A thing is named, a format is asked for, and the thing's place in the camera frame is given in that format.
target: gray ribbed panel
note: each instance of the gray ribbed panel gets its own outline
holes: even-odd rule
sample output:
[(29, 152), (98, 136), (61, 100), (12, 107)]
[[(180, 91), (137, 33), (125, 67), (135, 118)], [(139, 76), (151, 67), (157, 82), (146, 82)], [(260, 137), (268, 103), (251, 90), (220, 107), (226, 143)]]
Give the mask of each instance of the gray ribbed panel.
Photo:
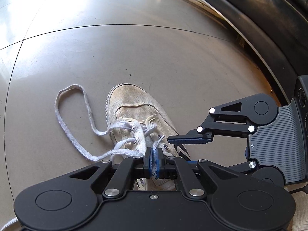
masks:
[(279, 108), (271, 124), (258, 127), (249, 136), (249, 157), (258, 160), (260, 165), (279, 168), (286, 183), (305, 178), (304, 140), (294, 99), (290, 105)]

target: silver screw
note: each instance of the silver screw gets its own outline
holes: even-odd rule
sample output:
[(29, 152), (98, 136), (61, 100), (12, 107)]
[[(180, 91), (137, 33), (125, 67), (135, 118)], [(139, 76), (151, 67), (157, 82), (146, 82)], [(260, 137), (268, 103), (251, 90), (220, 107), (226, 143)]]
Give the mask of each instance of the silver screw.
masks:
[(107, 196), (116, 196), (120, 193), (120, 191), (116, 188), (109, 188), (105, 190), (105, 195)]
[(157, 200), (158, 199), (158, 195), (151, 195), (150, 198), (151, 198), (151, 200)]
[(254, 130), (255, 130), (254, 126), (250, 125), (250, 126), (248, 127), (248, 131), (249, 131), (249, 132), (253, 132)]
[(199, 188), (194, 188), (189, 191), (189, 194), (192, 196), (202, 196), (204, 195), (204, 191)]
[(250, 168), (255, 168), (256, 167), (256, 163), (254, 161), (249, 162), (249, 167)]
[(203, 127), (201, 127), (201, 126), (199, 126), (198, 128), (197, 128), (197, 132), (201, 132), (203, 130)]

